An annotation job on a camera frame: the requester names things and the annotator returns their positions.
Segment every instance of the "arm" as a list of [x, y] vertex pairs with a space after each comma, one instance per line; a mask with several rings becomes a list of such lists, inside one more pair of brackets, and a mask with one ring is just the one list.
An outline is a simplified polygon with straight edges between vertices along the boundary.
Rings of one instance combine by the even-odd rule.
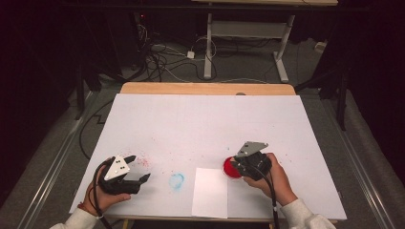
[[[279, 164], [273, 153], [266, 154], [271, 160], [268, 180], [272, 180], [276, 192], [276, 200], [282, 205], [281, 211], [285, 215], [289, 227], [294, 228], [335, 228], [333, 224], [320, 215], [314, 215], [305, 203], [299, 199], [289, 185], [288, 177], [283, 167]], [[244, 177], [244, 181], [251, 187], [259, 188], [263, 193], [271, 197], [270, 189], [264, 179], [258, 181], [250, 177]]]
[[[101, 172], [105, 166], [101, 167], [98, 171], [97, 179], [101, 175]], [[80, 229], [91, 229], [96, 225], [97, 212], [93, 206], [95, 203], [93, 196], [93, 184], [90, 183], [86, 191], [86, 196], [82, 203], [80, 203], [72, 215], [68, 218], [65, 223], [58, 223], [53, 226], [52, 229], [70, 229], [70, 228], [80, 228]], [[131, 198], [129, 194], [119, 194], [119, 195], [109, 195], [104, 193], [100, 187], [96, 187], [98, 205], [102, 213], [107, 211], [107, 209], [116, 203], [123, 202]]]

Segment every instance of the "table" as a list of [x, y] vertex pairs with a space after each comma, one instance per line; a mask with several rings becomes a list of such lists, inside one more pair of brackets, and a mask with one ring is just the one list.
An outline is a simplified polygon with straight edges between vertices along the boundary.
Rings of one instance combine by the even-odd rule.
[[[210, 5], [214, 3], [229, 4], [263, 4], [263, 5], [289, 5], [300, 6], [310, 5], [312, 7], [336, 6], [337, 0], [193, 0], [206, 2]], [[286, 48], [289, 33], [292, 29], [292, 23], [295, 15], [290, 15], [287, 23], [263, 23], [263, 22], [243, 22], [243, 18], [238, 21], [213, 21], [212, 13], [208, 14], [207, 19], [207, 42], [204, 64], [205, 79], [211, 78], [212, 66], [212, 36], [239, 36], [239, 37], [259, 37], [259, 38], [281, 38], [281, 46], [278, 52], [273, 53], [274, 61], [283, 83], [288, 83], [286, 68], [283, 63], [283, 54]]]
[[[106, 216], [270, 221], [268, 198], [259, 190], [246, 188], [241, 179], [227, 183], [227, 219], [191, 216], [196, 168], [222, 168], [224, 159], [235, 155], [244, 140], [270, 144], [268, 150], [277, 152], [292, 188], [315, 213], [329, 219], [346, 218], [299, 96], [289, 85], [256, 84], [125, 84], [113, 104], [71, 211], [83, 199], [96, 166], [117, 153], [138, 157], [130, 164], [135, 169], [127, 179], [152, 175], [137, 195], [111, 207]], [[188, 181], [181, 190], [168, 185], [167, 180], [174, 174], [182, 174]]]

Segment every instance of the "white sleeve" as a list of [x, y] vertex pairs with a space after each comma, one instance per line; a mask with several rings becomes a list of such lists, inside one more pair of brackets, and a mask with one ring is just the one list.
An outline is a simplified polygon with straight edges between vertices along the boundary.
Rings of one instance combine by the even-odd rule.
[[97, 218], [90, 213], [76, 208], [68, 220], [51, 227], [51, 229], [92, 229], [95, 227]]
[[321, 215], [315, 215], [301, 199], [296, 199], [280, 209], [287, 219], [289, 228], [335, 229], [334, 225]]

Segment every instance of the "wooden table edge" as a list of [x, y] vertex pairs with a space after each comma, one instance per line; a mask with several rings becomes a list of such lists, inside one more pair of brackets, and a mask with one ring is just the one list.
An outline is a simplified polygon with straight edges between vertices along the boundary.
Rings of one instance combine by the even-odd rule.
[[296, 95], [289, 84], [125, 83], [121, 94]]

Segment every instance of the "gray carpet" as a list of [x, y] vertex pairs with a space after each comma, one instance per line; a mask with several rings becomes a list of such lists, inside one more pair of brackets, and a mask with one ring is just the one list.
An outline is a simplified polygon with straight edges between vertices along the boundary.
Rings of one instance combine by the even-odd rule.
[[[300, 45], [288, 45], [284, 62], [291, 85], [302, 83], [311, 77], [320, 57], [319, 53], [313, 51], [314, 44], [314, 41], [309, 40]], [[230, 57], [221, 57], [221, 55], [230, 55], [230, 51], [219, 51], [218, 56], [214, 59], [217, 70], [217, 78], [214, 81], [252, 78], [267, 83], [280, 83], [276, 69], [273, 67], [272, 58], [269, 55], [270, 51], [277, 49], [277, 46], [277, 42], [270, 42], [262, 48], [246, 48], [246, 50]], [[171, 44], [171, 47], [182, 53], [187, 51], [184, 47], [176, 44]], [[172, 62], [180, 59], [180, 57], [173, 55], [166, 55], [166, 58]], [[196, 65], [199, 75], [203, 75], [203, 63], [196, 62]], [[123, 66], [123, 70], [125, 75], [132, 73], [128, 66]], [[195, 75], [194, 66], [189, 64], [179, 66], [173, 69], [171, 73], [177, 78], [170, 73], [164, 73], [162, 81], [178, 82], [181, 79], [201, 82]], [[247, 79], [229, 81], [229, 83], [231, 82], [258, 83]], [[89, 95], [87, 110], [83, 118], [78, 121], [75, 121], [75, 96], [72, 96], [71, 109], [53, 125], [24, 175], [0, 210], [0, 228], [17, 228], [27, 209], [31, 206], [32, 200], [38, 199], [35, 197], [35, 193], [61, 150], [66, 152], [66, 157], [57, 161], [62, 165], [60, 171], [55, 174], [55, 182], [50, 183], [50, 192], [42, 198], [43, 201], [34, 204], [38, 208], [37, 215], [29, 215], [32, 220], [26, 220], [29, 222], [27, 228], [49, 228], [69, 217], [68, 211], [74, 199], [75, 190], [78, 188], [88, 163], [79, 147], [78, 134], [80, 128], [95, 111], [114, 98], [114, 95], [119, 92], [119, 88], [118, 84], [103, 80], [101, 92]], [[336, 126], [332, 116], [333, 100], [320, 100], [317, 90], [303, 90], [300, 95], [348, 216], [347, 220], [338, 222], [336, 227], [351, 229], [399, 228], [399, 225], [404, 223], [405, 216], [402, 207], [405, 204], [403, 185], [380, 152], [367, 124], [361, 118], [361, 114], [358, 113], [351, 95], [348, 94], [347, 131], [344, 133]], [[101, 120], [105, 120], [109, 108], [110, 106], [106, 106], [97, 113], [101, 115]], [[77, 127], [78, 131], [71, 133], [74, 127]], [[102, 128], [102, 124], [97, 124], [97, 118], [92, 118], [83, 130], [83, 149], [89, 156], [96, 146]], [[67, 138], [71, 139], [72, 143], [66, 142]], [[371, 185], [365, 186], [362, 183], [364, 176], [361, 176], [361, 173], [359, 176], [358, 168], [351, 159], [353, 151], [356, 152], [359, 161], [364, 165], [366, 178], [369, 178], [368, 182]], [[384, 219], [378, 218], [379, 214], [375, 212], [375, 207], [370, 204], [370, 195], [367, 195], [367, 190], [370, 190], [370, 187], [375, 187], [374, 190], [383, 202], [383, 210], [388, 214], [388, 217], [383, 215]], [[121, 228], [121, 225], [122, 222], [119, 222], [115, 228]], [[163, 226], [164, 228], [175, 226], [177, 228], [266, 228], [263, 224], [184, 223], [146, 220], [136, 221], [135, 225], [135, 228], [161, 228]]]

